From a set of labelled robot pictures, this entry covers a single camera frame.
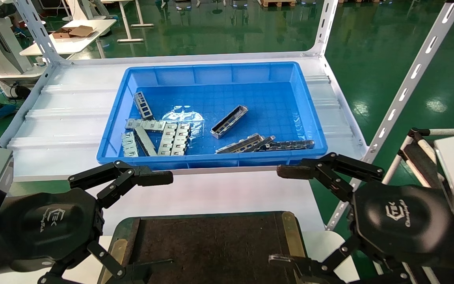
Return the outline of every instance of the wooden pallet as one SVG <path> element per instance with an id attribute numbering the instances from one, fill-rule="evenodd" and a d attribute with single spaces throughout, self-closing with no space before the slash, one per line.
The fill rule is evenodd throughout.
<path id="1" fill-rule="evenodd" d="M 290 6 L 295 6 L 295 3 L 297 3 L 296 0 L 262 0 L 262 5 L 268 7 L 269 3 L 276 3 L 276 6 L 281 7 L 281 4 L 284 2 L 289 3 Z"/>

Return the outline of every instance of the logo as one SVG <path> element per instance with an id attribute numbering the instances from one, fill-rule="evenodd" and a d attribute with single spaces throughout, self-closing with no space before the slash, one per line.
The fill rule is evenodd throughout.
<path id="1" fill-rule="evenodd" d="M 57 222 L 61 221 L 64 218 L 65 213 L 66 210 L 63 210 L 61 208 L 52 211 L 50 211 L 50 208 L 47 208 L 45 210 L 45 213 L 43 213 L 43 218 L 41 218 L 39 232 L 43 232 L 45 230 L 45 225 L 47 224 L 47 222 L 52 221 L 52 223 L 50 223 L 50 226 L 57 226 Z"/>
<path id="2" fill-rule="evenodd" d="M 399 205 L 396 205 L 395 202 L 388 202 L 388 205 L 385 206 L 386 216 L 392 218 L 395 221 L 399 221 L 402 218 L 406 218 L 404 225 L 407 228 L 411 227 L 411 218 L 409 217 L 409 209 L 407 208 L 406 202 L 400 199 L 398 200 Z"/>
<path id="3" fill-rule="evenodd" d="M 47 221 L 50 221 L 50 217 L 52 217 L 52 224 L 50 226 L 57 226 L 57 221 L 61 221 L 64 218 L 65 212 L 66 210 L 62 210 L 61 208 L 50 211 L 47 218 Z"/>
<path id="4" fill-rule="evenodd" d="M 386 216 L 389 216 L 395 221 L 399 221 L 400 218 L 404 218 L 404 211 L 402 210 L 402 206 L 396 206 L 395 202 L 388 202 L 388 205 L 385 206 L 386 208 Z"/>

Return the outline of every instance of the cable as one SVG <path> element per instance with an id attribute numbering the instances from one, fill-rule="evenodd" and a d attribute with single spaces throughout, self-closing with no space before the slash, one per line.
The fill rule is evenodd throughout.
<path id="1" fill-rule="evenodd" d="M 59 4 L 59 6 L 57 6 L 56 15 L 55 15 L 54 17 L 57 17 L 57 16 L 59 15 L 59 8 L 60 8 L 60 7 L 61 7 L 61 4 Z M 39 16 L 40 16 L 41 18 L 44 18 L 44 19 L 52 17 L 52 16 L 46 16 L 46 17 L 44 17 L 44 16 L 42 16 L 42 15 L 39 15 Z"/>

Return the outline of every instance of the desk leg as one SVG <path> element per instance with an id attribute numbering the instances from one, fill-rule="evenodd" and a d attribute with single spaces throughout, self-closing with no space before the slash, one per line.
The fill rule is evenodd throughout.
<path id="1" fill-rule="evenodd" d="M 106 56 L 104 55 L 104 50 L 102 48 L 101 40 L 99 40 L 99 38 L 96 38 L 96 45 L 97 49 L 99 49 L 99 55 L 101 55 L 101 59 L 105 59 Z"/>
<path id="2" fill-rule="evenodd" d="M 138 13 L 139 24 L 132 24 L 131 27 L 153 27 L 153 24 L 145 24 L 143 23 L 143 17 L 141 16 L 141 7 L 139 7 L 139 1 L 134 0 L 136 3 L 136 11 Z"/>
<path id="3" fill-rule="evenodd" d="M 131 30 L 129 29 L 129 24 L 127 22 L 126 11 L 124 10 L 124 5 L 122 4 L 122 2 L 119 2 L 119 4 L 120 4 L 120 12 L 122 13 L 122 20 L 124 21 L 124 27 L 126 28 L 127 39 L 119 39 L 119 40 L 117 40 L 117 42 L 133 43 L 135 41 L 143 41 L 142 38 L 132 38 Z"/>

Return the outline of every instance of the white metal shelf frame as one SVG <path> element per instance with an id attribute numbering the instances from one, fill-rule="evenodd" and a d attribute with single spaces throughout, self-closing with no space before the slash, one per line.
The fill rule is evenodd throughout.
<path id="1" fill-rule="evenodd" d="M 342 93 L 339 84 L 333 71 L 330 68 L 326 58 L 325 52 L 330 36 L 330 31 L 333 25 L 333 18 L 335 11 L 337 10 L 337 3 L 339 0 L 325 0 L 322 8 L 322 14 L 316 34 L 315 45 L 304 52 L 271 52 L 271 53 L 260 53 L 260 54 L 214 54 L 208 56 L 165 56 L 159 58 L 139 58 L 139 59 L 102 59 L 102 60 L 79 60 L 79 61 L 67 61 L 60 57 L 52 45 L 45 28 L 41 21 L 39 21 L 38 13 L 33 7 L 29 0 L 14 0 L 14 3 L 19 13 L 24 18 L 32 36 L 39 44 L 43 56 L 48 62 L 48 68 L 45 70 L 43 76 L 39 79 L 35 88 L 33 88 L 29 99 L 20 108 L 16 118 L 11 122 L 9 128 L 5 131 L 0 139 L 0 145 L 7 147 L 12 138 L 16 136 L 20 127 L 24 124 L 27 113 L 33 108 L 34 104 L 40 96 L 40 92 L 50 81 L 51 75 L 55 74 L 59 68 L 68 69 L 71 67 L 82 68 L 83 66 L 104 66 L 107 67 L 110 64 L 118 64 L 128 67 L 130 63 L 137 63 L 141 65 L 177 65 L 177 64 L 206 64 L 206 63 L 233 63 L 233 62 L 257 62 L 257 61 L 282 61 L 282 60 L 296 60 L 302 62 L 319 62 L 321 69 L 330 78 L 330 87 L 333 92 L 338 96 L 342 97 L 343 101 L 339 99 L 339 104 L 346 115 L 346 119 L 351 120 L 353 115 L 351 109 L 348 106 L 346 100 L 344 100 L 344 94 Z M 384 119 L 382 120 L 375 137 L 373 138 L 368 151 L 362 158 L 365 162 L 371 163 L 376 157 L 378 151 L 383 145 L 386 137 L 390 133 L 393 125 L 399 117 L 402 109 L 406 105 L 411 93 L 413 92 L 416 84 L 420 80 L 424 71 L 426 70 L 430 60 L 436 53 L 439 45 L 443 41 L 443 38 L 449 31 L 452 23 L 454 22 L 454 2 L 446 3 L 443 6 L 443 10 L 440 12 L 434 26 L 432 27 L 429 36 L 425 39 L 423 46 L 418 52 L 418 55 L 411 66 L 406 78 L 402 82 L 402 85 L 387 111 Z M 354 132 L 355 137 L 358 138 L 358 145 L 360 147 L 366 147 L 366 143 L 358 128 L 357 122 L 353 119 L 350 121 L 350 126 Z M 356 188 L 359 185 L 358 180 L 352 180 L 351 184 Z M 341 217 L 348 205 L 345 203 L 339 203 L 335 212 L 333 213 L 330 221 L 326 227 L 327 230 L 333 230 L 337 224 L 337 220 Z"/>

